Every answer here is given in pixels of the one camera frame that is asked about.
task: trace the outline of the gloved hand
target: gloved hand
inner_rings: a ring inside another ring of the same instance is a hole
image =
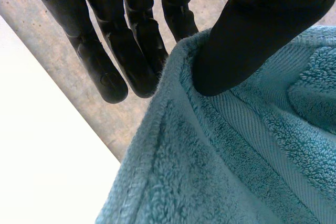
[[[242,83],[321,19],[334,1],[229,0],[194,61],[196,90],[212,96]]]
[[[101,96],[118,103],[128,94],[123,80],[102,47],[85,0],[42,0],[64,29]],[[198,32],[190,0],[162,0],[165,20],[176,41]],[[168,56],[153,18],[153,0],[88,0],[104,38],[134,93],[150,97]]]

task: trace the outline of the finger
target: finger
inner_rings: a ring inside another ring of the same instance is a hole
[[[149,67],[124,17],[123,0],[88,0],[120,69],[136,95],[150,97],[157,78]]]
[[[104,51],[91,23],[85,0],[43,0],[63,28],[101,96],[118,103],[127,96],[127,85]]]
[[[154,0],[125,0],[134,37],[152,70],[159,78],[168,57],[159,25],[153,18]]]
[[[335,0],[286,9],[286,1],[229,0],[209,41],[195,58],[193,79],[203,95],[217,95],[253,74],[272,54],[322,18]],[[288,6],[295,3],[288,1]]]
[[[190,0],[162,0],[164,18],[176,42],[198,32]]]

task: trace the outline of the terry cloth texture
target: terry cloth texture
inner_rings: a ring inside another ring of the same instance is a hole
[[[172,51],[96,224],[336,223],[336,27],[211,98],[191,74],[208,36]]]

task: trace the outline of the teal towel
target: teal towel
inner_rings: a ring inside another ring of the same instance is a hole
[[[335,224],[336,27],[211,98],[191,75],[208,36],[172,51],[96,224]]]

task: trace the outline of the towel fold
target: towel fold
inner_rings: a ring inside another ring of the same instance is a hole
[[[336,27],[211,98],[191,75],[208,36],[172,51],[96,224],[336,223]]]

